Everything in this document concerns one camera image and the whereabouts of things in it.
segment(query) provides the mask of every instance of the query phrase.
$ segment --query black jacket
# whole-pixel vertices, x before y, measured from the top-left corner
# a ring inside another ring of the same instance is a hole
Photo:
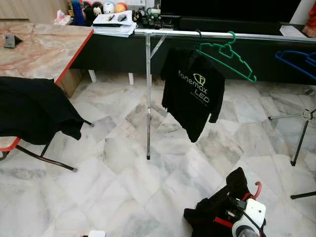
[[[54,80],[0,77],[0,136],[45,145],[62,131],[79,140],[83,121]]]
[[[250,198],[247,179],[242,168],[238,168],[226,177],[226,186],[210,198],[205,198],[195,209],[186,208],[184,218],[193,228],[192,237],[232,237],[232,229],[218,224],[215,218],[228,219],[226,210],[235,210],[229,198],[242,200]]]
[[[186,129],[191,142],[221,111],[225,79],[212,61],[196,51],[171,49],[161,71],[165,80],[162,105]]]

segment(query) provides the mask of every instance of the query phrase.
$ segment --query black shirt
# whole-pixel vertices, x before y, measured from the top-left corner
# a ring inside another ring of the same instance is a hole
[[[0,137],[46,145],[62,131],[79,140],[83,122],[54,80],[0,77]]]
[[[171,49],[161,72],[165,80],[162,105],[186,129],[191,142],[202,133],[209,114],[220,113],[225,79],[212,61],[194,50]]]

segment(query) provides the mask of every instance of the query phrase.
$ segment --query green hanger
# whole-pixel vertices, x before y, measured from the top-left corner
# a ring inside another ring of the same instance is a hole
[[[228,43],[226,43],[226,44],[224,44],[224,45],[221,45],[221,44],[218,44],[218,43],[200,43],[200,44],[199,44],[199,48],[197,49],[197,52],[200,53],[200,54],[203,54],[203,55],[205,55],[205,56],[207,56],[207,57],[209,57],[209,58],[211,58],[211,59],[213,59],[213,60],[215,60],[216,62],[218,62],[218,63],[220,63],[220,64],[223,64],[224,66],[228,67],[229,69],[231,69],[231,70],[234,71],[235,73],[239,74],[239,75],[242,76],[243,78],[246,78],[247,80],[249,80],[249,81],[251,81],[251,82],[256,82],[256,81],[257,81],[257,77],[256,77],[255,75],[253,75],[253,79],[250,78],[251,75],[252,75],[252,69],[251,69],[251,68],[249,67],[249,65],[248,65],[245,61],[243,61],[243,60],[241,59],[241,57],[240,57],[235,51],[233,51],[233,49],[232,49],[232,46],[231,46],[231,45],[232,45],[233,43],[235,43],[235,41],[236,41],[236,35],[235,35],[235,33],[232,32],[232,31],[229,31],[228,33],[231,33],[231,34],[234,36],[233,41],[230,41],[230,42],[228,42]],[[226,63],[223,63],[223,62],[220,61],[219,59],[214,58],[214,57],[212,57],[212,56],[210,56],[210,55],[208,55],[208,54],[202,52],[202,46],[204,46],[204,45],[205,45],[205,46],[210,46],[210,47],[215,47],[215,46],[216,46],[216,47],[219,47],[218,52],[219,52],[220,54],[222,54],[223,56],[229,58],[229,59],[233,59],[234,56],[237,57],[238,60],[239,60],[242,64],[244,64],[244,65],[246,66],[246,68],[248,68],[249,74],[246,76],[246,75],[242,74],[241,72],[237,71],[236,69],[232,68],[231,66],[227,65]],[[228,49],[229,49],[229,51],[230,51],[230,53],[231,53],[230,55],[227,55],[227,54],[225,54],[225,53],[222,52],[222,50],[223,50],[224,48],[226,48],[226,47],[228,47]]]

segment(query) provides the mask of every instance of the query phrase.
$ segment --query metal pole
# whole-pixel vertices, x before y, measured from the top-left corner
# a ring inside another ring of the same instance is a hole
[[[280,115],[280,116],[270,116],[268,117],[269,120],[273,120],[273,119],[282,119],[282,118],[292,118],[292,117],[299,117],[301,116],[302,113],[300,114],[294,114],[294,115]]]
[[[298,194],[298,195],[291,195],[291,199],[297,199],[297,198],[305,198],[310,196],[316,196],[316,192],[310,192],[305,194]]]
[[[300,140],[299,140],[299,142],[297,144],[295,155],[293,156],[293,158],[291,160],[291,165],[292,166],[295,166],[295,164],[296,164],[296,160],[297,160],[297,157],[298,157],[298,155],[300,153],[300,149],[301,149],[301,146],[302,146],[302,143],[303,143],[303,139],[304,139],[304,136],[305,136],[305,132],[306,132],[308,123],[309,123],[309,119],[306,119],[304,125],[302,126],[301,137],[300,137]]]
[[[155,48],[152,50],[151,54],[150,54],[150,58],[152,58],[154,56],[154,54],[157,52],[157,50],[159,49],[159,47],[161,46],[161,44],[163,43],[164,39],[167,36],[162,36],[159,40],[159,42],[157,43],[157,45],[155,46]]]
[[[150,159],[150,120],[151,120],[151,67],[150,67],[150,33],[146,34],[146,77],[147,77],[147,159]]]

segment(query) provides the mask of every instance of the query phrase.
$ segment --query marble floor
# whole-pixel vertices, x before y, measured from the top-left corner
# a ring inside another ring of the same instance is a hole
[[[77,173],[21,152],[0,162],[0,237],[78,237],[104,230],[107,237],[189,237],[183,218],[242,167],[249,189],[263,188],[268,237],[315,237],[316,125],[308,127],[295,167],[290,165],[301,119],[267,120],[314,108],[306,85],[227,80],[216,124],[207,123],[193,144],[161,106],[163,82],[153,78],[151,160],[146,160],[145,77],[97,72],[81,82],[71,102],[95,127],[79,141],[56,134],[46,157]],[[43,146],[22,142],[40,153]]]

